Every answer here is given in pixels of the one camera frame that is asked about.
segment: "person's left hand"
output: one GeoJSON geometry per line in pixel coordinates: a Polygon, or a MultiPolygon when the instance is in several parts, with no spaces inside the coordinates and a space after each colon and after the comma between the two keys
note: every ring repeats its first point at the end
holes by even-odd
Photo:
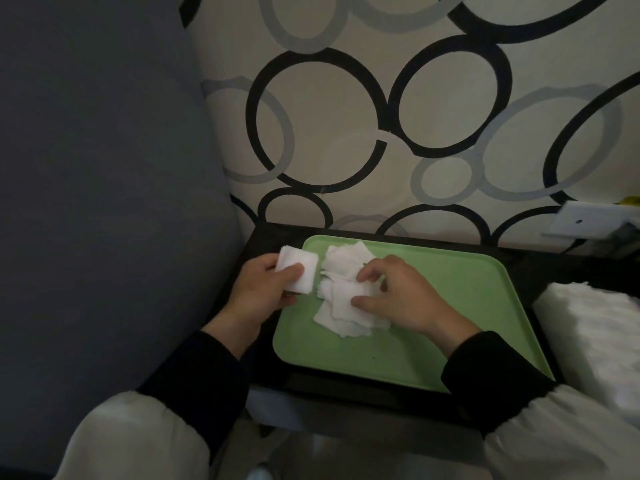
{"type": "Polygon", "coordinates": [[[260,333],[260,325],[274,311],[295,304],[295,295],[283,295],[284,287],[304,273],[295,264],[277,273],[278,254],[265,254],[244,263],[227,305],[203,327],[229,351],[240,358],[260,333]]]}

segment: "black cuff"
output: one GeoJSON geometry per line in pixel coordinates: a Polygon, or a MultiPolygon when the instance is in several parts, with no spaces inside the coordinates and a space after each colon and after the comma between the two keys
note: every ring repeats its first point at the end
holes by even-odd
{"type": "Polygon", "coordinates": [[[483,435],[557,386],[494,331],[478,333],[460,345],[444,367],[442,382],[483,435]]]}
{"type": "Polygon", "coordinates": [[[192,426],[209,446],[209,460],[244,409],[249,381],[219,341],[197,331],[138,388],[192,426]]]}

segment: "white sleeve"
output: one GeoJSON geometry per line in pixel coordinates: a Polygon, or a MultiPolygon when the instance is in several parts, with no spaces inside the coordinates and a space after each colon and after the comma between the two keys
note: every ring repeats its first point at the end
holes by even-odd
{"type": "Polygon", "coordinates": [[[196,430],[153,397],[118,394],[76,428],[59,480],[205,480],[209,448],[196,430]]]}
{"type": "Polygon", "coordinates": [[[640,478],[640,431],[564,385],[489,434],[485,449],[506,479],[640,478]]]}

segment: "sleeve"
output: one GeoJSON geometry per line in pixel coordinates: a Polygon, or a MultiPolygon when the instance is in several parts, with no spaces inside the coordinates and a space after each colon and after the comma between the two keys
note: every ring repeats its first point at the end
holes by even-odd
{"type": "Polygon", "coordinates": [[[204,480],[247,394],[235,357],[196,332],[137,392],[116,395],[87,415],[56,478],[204,480]]]}
{"type": "Polygon", "coordinates": [[[640,472],[640,431],[556,384],[495,332],[460,345],[442,380],[486,437],[498,478],[619,479],[640,472]]]}

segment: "pack of cotton pads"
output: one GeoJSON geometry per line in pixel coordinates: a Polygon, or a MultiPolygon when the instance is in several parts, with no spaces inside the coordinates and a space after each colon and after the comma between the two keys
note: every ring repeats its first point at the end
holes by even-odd
{"type": "Polygon", "coordinates": [[[314,277],[316,276],[318,260],[319,257],[316,253],[292,248],[291,246],[284,246],[278,256],[276,271],[280,271],[297,263],[301,263],[302,266],[305,267],[305,272],[300,276],[300,279],[288,285],[284,290],[300,294],[311,293],[314,288],[314,277]]]}
{"type": "Polygon", "coordinates": [[[337,333],[342,338],[370,335],[372,328],[387,329],[388,320],[378,318],[351,306],[354,296],[374,296],[380,292],[376,283],[356,281],[362,267],[375,256],[362,241],[345,246],[329,246],[318,286],[318,298],[324,300],[314,322],[337,333]]]}
{"type": "Polygon", "coordinates": [[[587,284],[550,284],[533,305],[567,383],[640,428],[640,306],[587,284]]]}

